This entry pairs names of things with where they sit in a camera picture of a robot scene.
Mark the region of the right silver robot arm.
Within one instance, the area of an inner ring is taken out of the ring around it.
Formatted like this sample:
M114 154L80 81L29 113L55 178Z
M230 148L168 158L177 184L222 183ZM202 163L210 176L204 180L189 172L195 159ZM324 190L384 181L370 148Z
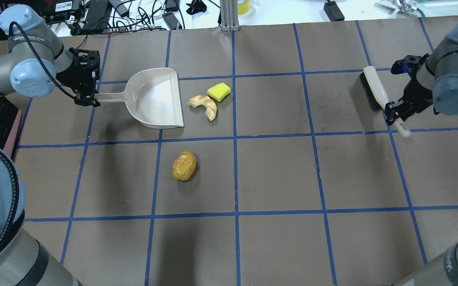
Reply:
M429 106L435 114L458 116L458 22L432 54L396 60L391 73L407 73L410 80L402 97L385 105L388 125L398 119L406 121Z

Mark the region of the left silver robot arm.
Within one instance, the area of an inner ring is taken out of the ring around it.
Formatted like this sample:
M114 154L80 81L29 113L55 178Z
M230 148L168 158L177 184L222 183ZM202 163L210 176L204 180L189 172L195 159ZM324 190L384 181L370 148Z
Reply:
M27 5L14 5L0 15L8 53L0 56L0 97L20 93L43 97L71 89L76 105L100 106L95 94L100 78L96 50L66 48L45 20Z

